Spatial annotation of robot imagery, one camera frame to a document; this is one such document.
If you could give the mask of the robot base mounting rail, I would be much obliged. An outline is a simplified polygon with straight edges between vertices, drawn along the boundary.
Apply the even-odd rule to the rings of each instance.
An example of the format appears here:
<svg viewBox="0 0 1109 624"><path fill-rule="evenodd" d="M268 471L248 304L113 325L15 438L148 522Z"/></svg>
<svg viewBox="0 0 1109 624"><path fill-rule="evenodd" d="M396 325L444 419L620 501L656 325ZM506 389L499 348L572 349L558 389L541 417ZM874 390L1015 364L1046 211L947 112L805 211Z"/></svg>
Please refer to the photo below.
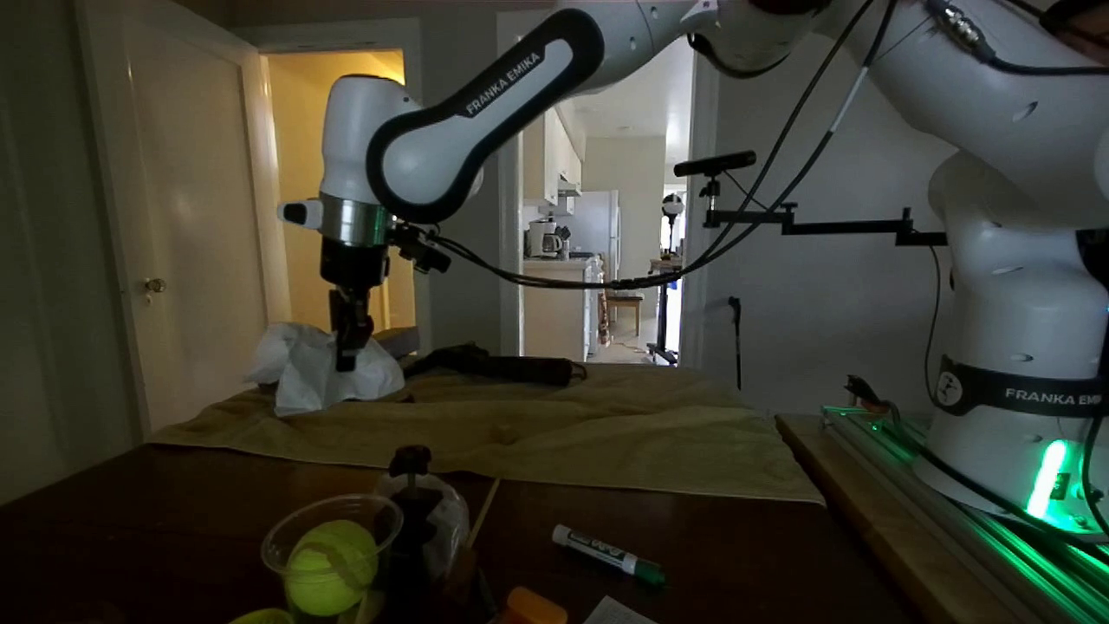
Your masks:
<svg viewBox="0 0 1109 624"><path fill-rule="evenodd" d="M937 496L868 424L781 417L775 430L928 624L1109 624L1102 546Z"/></svg>

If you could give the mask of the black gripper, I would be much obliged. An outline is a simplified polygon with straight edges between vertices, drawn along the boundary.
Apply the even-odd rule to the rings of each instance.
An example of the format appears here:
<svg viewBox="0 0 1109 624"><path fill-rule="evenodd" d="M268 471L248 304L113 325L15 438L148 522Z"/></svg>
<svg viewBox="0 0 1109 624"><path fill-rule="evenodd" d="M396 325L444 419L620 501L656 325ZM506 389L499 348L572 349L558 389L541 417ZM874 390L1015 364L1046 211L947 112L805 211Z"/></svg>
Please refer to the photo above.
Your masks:
<svg viewBox="0 0 1109 624"><path fill-rule="evenodd" d="M372 292L386 282L382 247L323 241L319 273L328 285L331 366L352 370L351 349L362 349L375 335L367 315Z"/></svg>

